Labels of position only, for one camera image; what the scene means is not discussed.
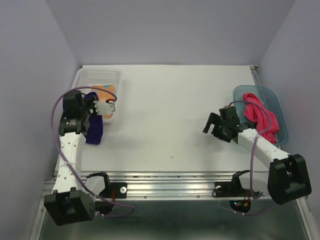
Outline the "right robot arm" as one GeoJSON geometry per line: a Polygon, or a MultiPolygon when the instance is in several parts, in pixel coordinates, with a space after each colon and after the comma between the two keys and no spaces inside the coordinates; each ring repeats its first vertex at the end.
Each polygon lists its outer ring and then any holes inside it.
{"type": "Polygon", "coordinates": [[[252,198],[267,194],[278,205],[307,197],[312,186],[305,159],[300,154],[289,154],[261,136],[248,122],[240,122],[233,106],[210,113],[203,133],[210,132],[214,137],[227,143],[234,141],[250,151],[251,158],[257,158],[267,172],[248,170],[237,171],[230,181],[215,183],[213,196],[217,198],[243,197],[247,192],[252,198]]]}

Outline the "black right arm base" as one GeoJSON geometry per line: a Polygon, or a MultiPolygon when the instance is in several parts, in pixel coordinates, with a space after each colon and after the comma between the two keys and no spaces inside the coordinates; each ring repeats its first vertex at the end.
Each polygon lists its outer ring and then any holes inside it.
{"type": "Polygon", "coordinates": [[[215,182],[212,196],[214,198],[243,198],[241,200],[229,200],[229,205],[236,213],[247,215],[251,209],[252,195],[249,189],[245,189],[241,186],[240,177],[249,172],[249,170],[237,171],[232,175],[230,181],[215,182]]]}

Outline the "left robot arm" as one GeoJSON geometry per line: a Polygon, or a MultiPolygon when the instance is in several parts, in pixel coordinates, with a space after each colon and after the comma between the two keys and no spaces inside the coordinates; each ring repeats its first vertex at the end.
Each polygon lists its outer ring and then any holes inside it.
{"type": "Polygon", "coordinates": [[[90,128],[90,117],[96,116],[98,99],[83,96],[78,89],[60,97],[63,113],[58,126],[58,174],[52,193],[44,197],[44,206],[57,226],[90,221],[96,213],[95,201],[113,192],[104,171],[80,178],[82,154],[90,128]]]}

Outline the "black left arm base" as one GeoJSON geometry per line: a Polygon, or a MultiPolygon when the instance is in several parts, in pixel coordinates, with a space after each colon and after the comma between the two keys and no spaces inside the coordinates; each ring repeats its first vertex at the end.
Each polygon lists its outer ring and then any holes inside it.
{"type": "MultiPolygon", "coordinates": [[[[109,175],[105,172],[96,172],[87,176],[85,185],[96,195],[109,199],[112,202],[118,199],[125,199],[127,197],[127,183],[126,182],[110,182],[109,175]]],[[[107,215],[114,209],[114,204],[99,201],[95,199],[95,210],[100,214],[107,215]]]]}

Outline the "orange polka dot towel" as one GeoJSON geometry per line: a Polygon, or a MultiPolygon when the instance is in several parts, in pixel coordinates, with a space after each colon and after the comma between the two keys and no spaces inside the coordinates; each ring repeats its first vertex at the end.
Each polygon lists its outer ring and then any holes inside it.
{"type": "MultiPolygon", "coordinates": [[[[111,92],[113,94],[116,93],[115,86],[112,83],[104,84],[104,85],[97,85],[96,84],[96,85],[93,85],[93,87],[107,90],[107,91],[109,91],[109,92],[111,92]]],[[[97,93],[98,98],[99,98],[100,101],[105,102],[108,99],[114,99],[114,97],[111,94],[109,94],[109,93],[107,93],[105,91],[96,90],[96,89],[92,89],[91,91],[97,93]]],[[[103,119],[103,122],[105,124],[109,124],[109,123],[112,122],[113,114],[103,115],[102,119],[103,119]]]]}

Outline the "purple towel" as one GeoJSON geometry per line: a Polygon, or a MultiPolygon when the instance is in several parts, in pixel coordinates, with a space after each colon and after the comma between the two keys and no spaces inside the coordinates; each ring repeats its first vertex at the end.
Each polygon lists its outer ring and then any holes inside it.
{"type": "MultiPolygon", "coordinates": [[[[85,93],[83,96],[83,100],[93,99],[99,100],[98,94],[94,91],[85,93]]],[[[63,111],[66,111],[66,104],[63,100],[62,103],[63,111]]],[[[91,115],[89,117],[89,128],[87,131],[86,144],[90,145],[99,145],[102,141],[103,133],[104,133],[104,121],[102,115],[91,115]]]]}

